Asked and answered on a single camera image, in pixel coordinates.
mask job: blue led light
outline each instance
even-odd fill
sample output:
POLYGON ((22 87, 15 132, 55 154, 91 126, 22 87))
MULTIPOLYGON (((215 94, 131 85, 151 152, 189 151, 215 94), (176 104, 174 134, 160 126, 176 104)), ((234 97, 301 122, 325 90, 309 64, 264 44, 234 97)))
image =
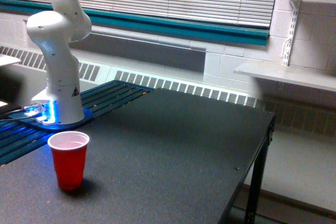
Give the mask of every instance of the blue led light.
POLYGON ((57 103, 56 101, 49 101, 49 121, 50 123, 56 122, 56 113, 54 108, 54 103, 57 103))

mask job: table leg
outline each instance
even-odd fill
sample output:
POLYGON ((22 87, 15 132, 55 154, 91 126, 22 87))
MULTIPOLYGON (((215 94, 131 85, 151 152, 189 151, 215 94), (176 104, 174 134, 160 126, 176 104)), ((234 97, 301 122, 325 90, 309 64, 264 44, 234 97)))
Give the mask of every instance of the table leg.
POLYGON ((245 211, 244 224, 254 223, 260 195, 262 176, 264 174, 269 141, 266 140, 254 162, 250 191, 245 211))

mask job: heater vent grille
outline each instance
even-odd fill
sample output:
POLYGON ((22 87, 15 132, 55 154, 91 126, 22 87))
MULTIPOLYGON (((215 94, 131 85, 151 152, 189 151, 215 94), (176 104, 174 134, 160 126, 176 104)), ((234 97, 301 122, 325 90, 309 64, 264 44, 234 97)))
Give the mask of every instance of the heater vent grille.
MULTIPOLYGON (((24 67, 39 69, 39 70, 46 70, 47 65, 46 61, 42 54, 38 54, 35 52, 19 50, 16 48, 10 47, 0 47, 0 54, 12 56, 21 60, 18 64, 24 67)), ((89 80, 95 82, 98 73, 100 70, 100 66, 95 66, 86 63, 79 63, 78 71, 79 71, 79 78, 83 80, 89 80)))
POLYGON ((118 70, 115 79, 141 84, 145 87, 169 89, 252 108, 265 109, 276 113, 277 125, 294 127, 331 136, 335 136, 336 134, 336 113, 319 108, 303 107, 299 104, 292 104, 287 101, 282 102, 281 100, 271 98, 261 100, 250 97, 248 94, 242 94, 232 90, 214 89, 213 87, 205 85, 196 86, 191 82, 158 76, 146 76, 136 72, 131 73, 130 71, 118 70))

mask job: warning label sticker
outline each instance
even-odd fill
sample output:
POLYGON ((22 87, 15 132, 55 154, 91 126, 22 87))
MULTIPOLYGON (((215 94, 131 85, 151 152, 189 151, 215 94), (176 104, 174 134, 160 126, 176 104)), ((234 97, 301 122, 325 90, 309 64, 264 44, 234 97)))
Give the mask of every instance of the warning label sticker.
POLYGON ((73 93, 72 93, 72 97, 75 97, 75 96, 77 96, 77 95, 79 95, 79 92, 78 92, 77 87, 75 87, 75 90, 74 90, 73 93))

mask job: cable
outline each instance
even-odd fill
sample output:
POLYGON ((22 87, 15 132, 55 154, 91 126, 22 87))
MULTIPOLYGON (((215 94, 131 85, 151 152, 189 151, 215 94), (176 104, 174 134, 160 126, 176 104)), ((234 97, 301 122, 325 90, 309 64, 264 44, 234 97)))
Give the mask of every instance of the cable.
POLYGON ((40 115, 38 114, 38 115, 25 116, 23 118, 1 119, 0 122, 3 122, 3 121, 17 121, 17 120, 22 120, 22 119, 35 118, 37 116, 40 116, 40 115))
POLYGON ((6 115, 11 115, 13 113, 22 112, 22 111, 25 111, 25 110, 24 109, 18 109, 18 110, 9 111, 9 112, 1 114, 0 117, 6 116, 6 115))

